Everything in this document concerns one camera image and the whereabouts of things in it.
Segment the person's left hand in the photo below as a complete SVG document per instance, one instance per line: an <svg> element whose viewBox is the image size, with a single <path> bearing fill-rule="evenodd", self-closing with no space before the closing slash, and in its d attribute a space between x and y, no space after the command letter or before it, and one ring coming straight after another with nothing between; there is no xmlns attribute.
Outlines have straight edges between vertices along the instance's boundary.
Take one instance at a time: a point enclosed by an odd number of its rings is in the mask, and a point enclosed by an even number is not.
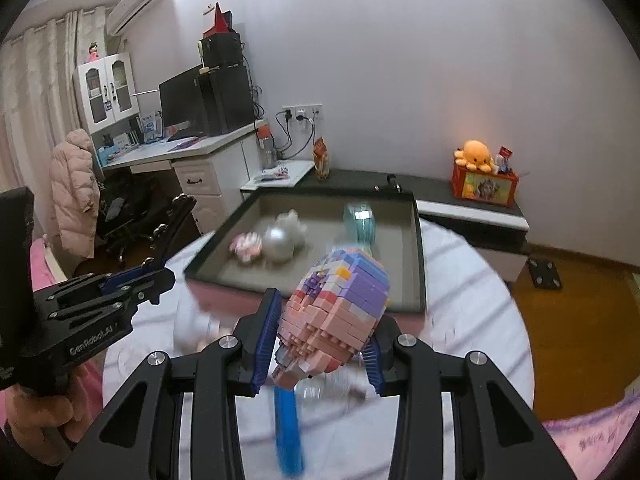
<svg viewBox="0 0 640 480"><path fill-rule="evenodd" d="M37 462L61 465L68 456L67 444L77 443L93 422L88 392L82 382L85 365L70 373L70 386L57 396L37 396L20 385L6 390L6 422L15 442Z"/></svg>

